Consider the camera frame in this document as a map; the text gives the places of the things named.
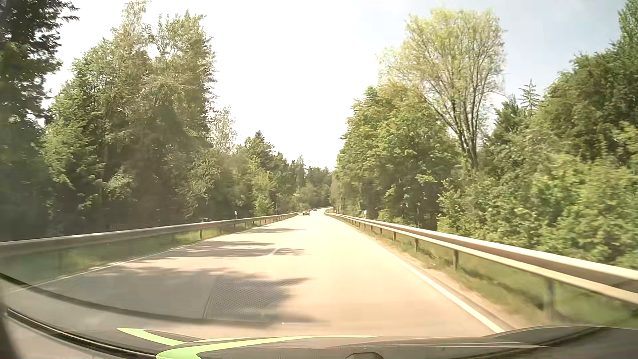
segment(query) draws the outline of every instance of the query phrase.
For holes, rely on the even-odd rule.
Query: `road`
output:
[[[129,326],[197,337],[493,333],[374,241],[321,211],[44,286],[73,298],[150,313],[273,319],[264,327],[192,325],[83,313],[86,309],[67,303],[39,302],[44,299],[30,293],[10,298],[22,310],[65,328]]]

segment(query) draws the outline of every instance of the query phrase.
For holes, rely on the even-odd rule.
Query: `green foliage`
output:
[[[500,90],[505,64],[498,18],[491,11],[434,9],[429,19],[410,16],[406,31],[401,47],[386,54],[382,81],[418,92],[476,168],[487,97]]]
[[[366,210],[368,218],[436,228],[441,183],[458,157],[445,126],[402,86],[369,87],[353,109],[333,204],[343,213]]]
[[[39,155],[46,116],[45,77],[59,69],[56,52],[67,1],[0,2],[0,241],[43,236],[50,181]]]
[[[440,231],[638,268],[638,1],[627,1],[619,24],[616,43],[577,56],[543,98],[530,81],[520,106],[513,96],[504,102],[473,154],[485,111],[458,114],[473,98],[463,74],[486,75],[491,85],[479,93],[496,89],[498,21],[471,11],[411,17],[408,38],[385,57],[381,85],[346,121],[333,205],[422,227],[433,227],[423,213],[438,214]],[[477,43],[489,51],[473,52]],[[479,55],[490,64],[484,71],[472,67]]]
[[[327,169],[306,168],[301,157],[288,163],[259,131],[243,146],[235,144],[230,109],[213,106],[215,53],[201,26],[203,16],[188,11],[160,16],[153,28],[142,20],[147,2],[129,2],[111,36],[74,61],[73,76],[41,128],[27,118],[45,113],[39,108],[41,86],[34,79],[59,67],[53,57],[58,37],[47,35],[48,43],[32,37],[55,31],[57,19],[72,19],[59,14],[73,8],[60,1],[7,4],[5,8],[18,6],[17,13],[33,11],[35,18],[29,29],[13,32],[17,41],[23,31],[25,43],[6,43],[2,33],[0,71],[22,71],[14,74],[15,80],[2,82],[3,89],[34,84],[12,90],[27,100],[5,98],[3,92],[0,240],[328,205]],[[16,21],[5,15],[0,19],[3,31],[6,19],[10,25]],[[41,58],[28,47],[47,44]],[[11,63],[22,48],[41,62],[40,72],[19,67],[28,63]]]

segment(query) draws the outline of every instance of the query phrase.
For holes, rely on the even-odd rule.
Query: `windshield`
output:
[[[638,2],[439,5],[0,0],[6,357],[637,328]]]

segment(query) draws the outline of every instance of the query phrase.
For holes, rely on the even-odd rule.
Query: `white edge line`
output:
[[[505,332],[505,329],[501,328],[496,323],[494,323],[491,320],[489,320],[483,314],[477,312],[476,309],[472,308],[467,303],[465,303],[464,301],[462,301],[459,298],[457,298],[456,296],[454,296],[454,294],[452,294],[449,291],[447,291],[447,289],[443,288],[438,283],[436,283],[435,281],[433,281],[430,278],[428,278],[427,276],[425,276],[423,273],[421,273],[418,270],[416,270],[413,266],[411,266],[408,263],[404,262],[401,258],[395,256],[392,252],[390,252],[386,248],[383,248],[379,243],[377,243],[374,240],[369,239],[369,238],[366,238],[366,239],[368,239],[370,242],[374,243],[379,249],[381,249],[382,251],[387,253],[389,256],[394,258],[397,262],[401,263],[405,268],[408,268],[417,277],[421,278],[421,280],[423,280],[424,282],[428,283],[430,286],[434,287],[437,291],[439,291],[442,295],[446,296],[449,300],[453,301],[459,307],[463,308],[466,312],[470,313],[473,317],[478,319],[481,323],[485,324],[488,328],[490,328],[492,331],[494,331],[494,333]]]

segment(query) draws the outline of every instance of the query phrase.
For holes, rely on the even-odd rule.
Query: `sky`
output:
[[[110,36],[126,0],[73,0],[79,21],[61,30],[61,71],[47,79],[56,94],[71,78],[74,58]],[[623,0],[151,0],[146,19],[189,10],[206,15],[213,37],[218,95],[230,106],[237,141],[261,130],[289,159],[333,169],[345,119],[363,90],[378,80],[379,55],[405,38],[409,14],[430,9],[485,10],[500,18],[507,65],[505,93],[532,79],[550,85],[580,53],[605,49],[618,37]]]

